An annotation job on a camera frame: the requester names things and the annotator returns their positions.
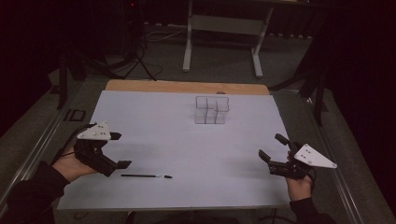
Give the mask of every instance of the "white paper sheet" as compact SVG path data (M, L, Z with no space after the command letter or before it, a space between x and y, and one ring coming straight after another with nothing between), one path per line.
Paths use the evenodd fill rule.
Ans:
M194 209L289 203L285 179L269 175L258 152L286 161L287 137L272 96L230 99L225 124L195 124L195 97L210 94L103 91L92 116L121 133L103 151L133 161L111 177L88 175L67 186L58 209ZM171 175L121 177L121 174Z

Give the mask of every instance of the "black pen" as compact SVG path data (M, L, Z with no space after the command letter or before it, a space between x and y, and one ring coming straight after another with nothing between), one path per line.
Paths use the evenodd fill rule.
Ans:
M163 177L163 178L172 178L170 175L121 175L121 176L134 176L134 177Z

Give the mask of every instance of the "black sleeve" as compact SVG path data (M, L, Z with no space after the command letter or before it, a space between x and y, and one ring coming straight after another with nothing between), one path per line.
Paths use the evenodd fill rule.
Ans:
M14 186L8 210L0 223L53 223L51 203L64 195L68 182L58 171L40 162L34 177Z
M298 224L335 224L327 214L320 214L312 202L312 198L290 202L291 211L297 216Z

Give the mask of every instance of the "person's left hand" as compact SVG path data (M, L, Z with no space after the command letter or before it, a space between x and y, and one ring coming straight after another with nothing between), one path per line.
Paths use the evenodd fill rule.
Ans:
M74 149L70 147L64 154L73 152ZM90 166L79 161L75 154L72 153L67 156L59 158L52 167L64 176L69 182L73 182L83 175L91 175L97 173Z

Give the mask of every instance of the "hand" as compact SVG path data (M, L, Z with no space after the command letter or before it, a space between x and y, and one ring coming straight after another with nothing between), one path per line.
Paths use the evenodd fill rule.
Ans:
M74 149L71 147L64 154L73 152ZM88 165L82 163L76 159L75 154L72 153L67 156L63 156L57 160L52 167L57 170L61 175L64 176L69 182L73 182L77 178L83 175L90 175L97 173Z
M312 180L308 175L306 175L304 179L298 180L286 178L286 183L288 183L288 194L292 202L310 198L312 196Z

